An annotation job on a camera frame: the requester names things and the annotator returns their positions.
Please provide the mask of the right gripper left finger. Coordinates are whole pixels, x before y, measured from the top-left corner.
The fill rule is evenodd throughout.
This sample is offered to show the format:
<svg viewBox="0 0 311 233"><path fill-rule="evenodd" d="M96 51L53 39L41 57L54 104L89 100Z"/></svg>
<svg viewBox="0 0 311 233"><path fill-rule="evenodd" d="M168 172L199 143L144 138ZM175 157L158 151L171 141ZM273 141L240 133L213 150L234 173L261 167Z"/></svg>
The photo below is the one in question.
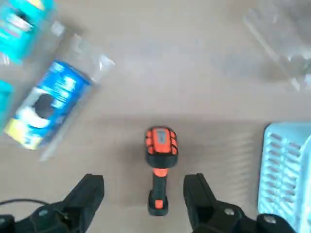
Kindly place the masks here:
<svg viewBox="0 0 311 233"><path fill-rule="evenodd" d="M0 216L2 233L85 233L104 199L103 175L86 174L62 200L47 203L36 199L11 199L0 204L40 204L29 216L16 221L11 214Z"/></svg>

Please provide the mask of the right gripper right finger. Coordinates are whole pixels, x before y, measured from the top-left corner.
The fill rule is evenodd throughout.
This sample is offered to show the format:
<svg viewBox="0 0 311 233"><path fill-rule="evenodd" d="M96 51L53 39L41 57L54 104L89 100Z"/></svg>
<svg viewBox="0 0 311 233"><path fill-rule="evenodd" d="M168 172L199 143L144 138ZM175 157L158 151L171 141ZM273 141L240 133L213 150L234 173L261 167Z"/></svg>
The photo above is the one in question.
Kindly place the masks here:
<svg viewBox="0 0 311 233"><path fill-rule="evenodd" d="M241 207L217 200L202 173L184 177L183 196L194 233L294 233L280 216L249 218Z"/></svg>

